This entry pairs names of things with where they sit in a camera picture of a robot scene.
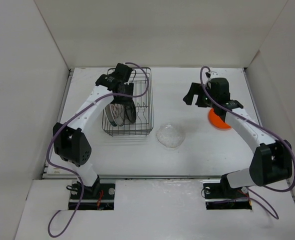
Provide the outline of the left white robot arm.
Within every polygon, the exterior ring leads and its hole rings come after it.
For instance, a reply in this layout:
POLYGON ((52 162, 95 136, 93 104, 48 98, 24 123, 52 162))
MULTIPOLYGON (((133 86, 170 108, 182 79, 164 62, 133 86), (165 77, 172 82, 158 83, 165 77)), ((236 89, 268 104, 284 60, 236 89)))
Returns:
POLYGON ((134 85, 128 83, 132 71, 128 65, 118 63, 113 72, 102 74, 72 120, 65 127, 59 122, 53 127, 53 135, 56 136, 54 152, 81 177, 83 182, 78 181, 77 189, 82 189, 87 198, 92 199, 99 194, 100 178, 90 163, 92 147, 86 131, 110 104, 132 104, 134 85))

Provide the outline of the black plate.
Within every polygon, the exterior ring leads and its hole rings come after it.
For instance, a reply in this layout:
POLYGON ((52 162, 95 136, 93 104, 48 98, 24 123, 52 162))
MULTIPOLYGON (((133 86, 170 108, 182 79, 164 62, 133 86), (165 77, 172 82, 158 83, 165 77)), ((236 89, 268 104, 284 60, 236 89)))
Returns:
POLYGON ((137 112, 136 112, 136 106, 133 100, 127 102, 124 105, 124 114, 125 119, 128 120, 131 124, 134 124, 137 119, 137 112))

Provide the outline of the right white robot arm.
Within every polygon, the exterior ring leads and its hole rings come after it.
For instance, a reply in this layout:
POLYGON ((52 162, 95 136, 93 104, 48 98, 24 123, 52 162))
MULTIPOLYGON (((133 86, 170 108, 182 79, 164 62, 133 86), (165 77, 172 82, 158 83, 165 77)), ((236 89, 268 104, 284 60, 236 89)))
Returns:
POLYGON ((194 96, 197 96, 196 106, 212 108, 219 119, 234 129, 253 152, 248 168, 221 176, 218 185, 221 195, 227 198, 237 189, 264 187, 292 176, 290 143, 277 140, 259 126, 251 124, 243 105, 231 99, 227 79, 212 78, 206 84, 193 82, 183 101, 191 105, 194 96))

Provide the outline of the clear glass plate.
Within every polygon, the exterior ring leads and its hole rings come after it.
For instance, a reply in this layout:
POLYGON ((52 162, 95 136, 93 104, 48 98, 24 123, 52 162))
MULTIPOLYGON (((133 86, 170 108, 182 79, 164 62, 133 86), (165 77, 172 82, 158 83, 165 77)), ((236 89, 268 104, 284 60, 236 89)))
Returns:
POLYGON ((177 123, 164 123, 155 133, 160 144, 169 149, 178 148, 186 138, 186 133, 181 125, 177 123))

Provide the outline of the red patterned white plate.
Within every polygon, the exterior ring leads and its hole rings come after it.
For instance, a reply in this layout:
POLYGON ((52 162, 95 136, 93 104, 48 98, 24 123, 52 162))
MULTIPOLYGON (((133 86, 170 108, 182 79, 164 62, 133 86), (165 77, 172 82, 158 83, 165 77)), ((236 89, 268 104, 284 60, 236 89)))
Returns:
POLYGON ((115 121, 115 127, 121 127, 125 123, 125 110, 122 104, 110 104, 110 109, 115 121))

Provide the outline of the green rimmed white plate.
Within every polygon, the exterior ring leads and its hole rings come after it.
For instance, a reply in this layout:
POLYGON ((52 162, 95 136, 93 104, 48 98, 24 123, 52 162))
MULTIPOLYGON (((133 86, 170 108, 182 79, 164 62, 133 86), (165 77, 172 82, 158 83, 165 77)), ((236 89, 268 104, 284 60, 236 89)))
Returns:
POLYGON ((111 106, 107 105, 104 110, 105 110, 105 115, 106 115, 108 122, 110 123, 111 126, 115 127, 116 123, 115 123, 115 120, 114 120, 114 117, 113 117, 113 114, 111 111, 111 106))

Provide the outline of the orange plate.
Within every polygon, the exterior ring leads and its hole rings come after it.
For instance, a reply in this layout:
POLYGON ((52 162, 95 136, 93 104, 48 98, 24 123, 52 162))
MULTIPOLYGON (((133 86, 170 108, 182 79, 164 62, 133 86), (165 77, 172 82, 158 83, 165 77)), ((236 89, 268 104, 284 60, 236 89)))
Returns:
POLYGON ((215 114, 214 109, 211 108, 208 112, 208 120, 212 126, 219 130, 230 130, 231 127, 225 123, 218 115, 215 114))

